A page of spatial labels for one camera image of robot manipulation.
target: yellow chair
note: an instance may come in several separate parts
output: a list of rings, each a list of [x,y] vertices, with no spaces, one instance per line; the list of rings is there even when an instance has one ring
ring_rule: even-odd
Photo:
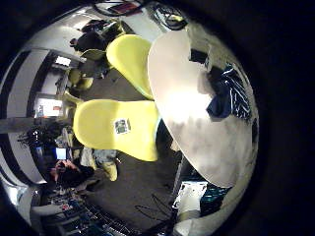
[[[118,70],[143,96],[153,100],[147,59],[151,44],[135,34],[125,34],[113,40],[106,49],[108,62]]]
[[[153,101],[78,100],[73,130],[88,148],[118,149],[145,161],[158,159],[159,115]],[[130,131],[117,134],[116,121],[126,119]]]
[[[85,78],[77,68],[67,70],[68,80],[76,90],[86,90],[92,86],[93,78]]]
[[[81,57],[87,58],[92,61],[98,61],[101,58],[105,58],[105,54],[105,51],[99,49],[88,49],[87,51],[82,53]]]

